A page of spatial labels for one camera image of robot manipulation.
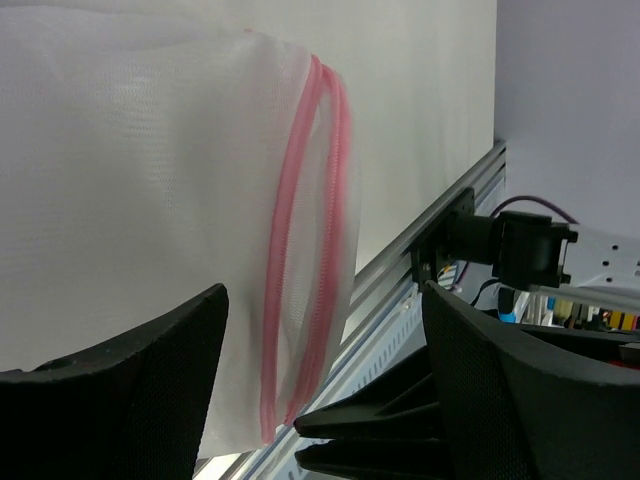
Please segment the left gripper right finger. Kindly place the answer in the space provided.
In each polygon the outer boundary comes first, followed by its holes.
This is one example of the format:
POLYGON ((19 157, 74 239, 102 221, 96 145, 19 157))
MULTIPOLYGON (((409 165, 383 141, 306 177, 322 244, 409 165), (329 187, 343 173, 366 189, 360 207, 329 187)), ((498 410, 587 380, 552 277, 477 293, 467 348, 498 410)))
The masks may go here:
POLYGON ((456 478, 638 478, 638 371, 548 343, 434 282, 422 311, 456 478))

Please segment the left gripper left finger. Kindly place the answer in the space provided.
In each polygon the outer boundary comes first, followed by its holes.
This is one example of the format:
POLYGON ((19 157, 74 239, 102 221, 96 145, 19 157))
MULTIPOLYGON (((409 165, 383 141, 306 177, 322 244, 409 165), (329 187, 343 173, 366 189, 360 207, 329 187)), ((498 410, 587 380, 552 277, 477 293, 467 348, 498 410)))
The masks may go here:
POLYGON ((2 478, 192 478, 228 311, 216 284, 93 347, 2 372, 2 478))

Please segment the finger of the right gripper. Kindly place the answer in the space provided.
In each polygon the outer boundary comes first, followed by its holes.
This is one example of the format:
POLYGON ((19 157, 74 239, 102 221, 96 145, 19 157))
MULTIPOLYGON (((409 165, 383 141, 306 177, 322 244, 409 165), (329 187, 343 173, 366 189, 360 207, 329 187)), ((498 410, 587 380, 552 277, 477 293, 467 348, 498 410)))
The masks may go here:
POLYGON ((443 439, 429 351, 421 347, 351 396, 298 417, 297 433, 331 440, 443 439))
POLYGON ((331 440, 295 453, 303 469, 343 479, 452 479, 448 445, 439 440, 331 440))

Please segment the white pink mesh laundry bag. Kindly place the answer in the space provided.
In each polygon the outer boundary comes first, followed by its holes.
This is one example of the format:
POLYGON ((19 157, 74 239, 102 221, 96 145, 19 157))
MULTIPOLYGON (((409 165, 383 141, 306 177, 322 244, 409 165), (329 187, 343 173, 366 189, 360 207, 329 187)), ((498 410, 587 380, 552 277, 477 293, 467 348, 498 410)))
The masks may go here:
POLYGON ((225 285, 200 452, 266 445, 333 362, 358 163, 304 47, 87 4, 1 6, 1 365, 30 369, 225 285))

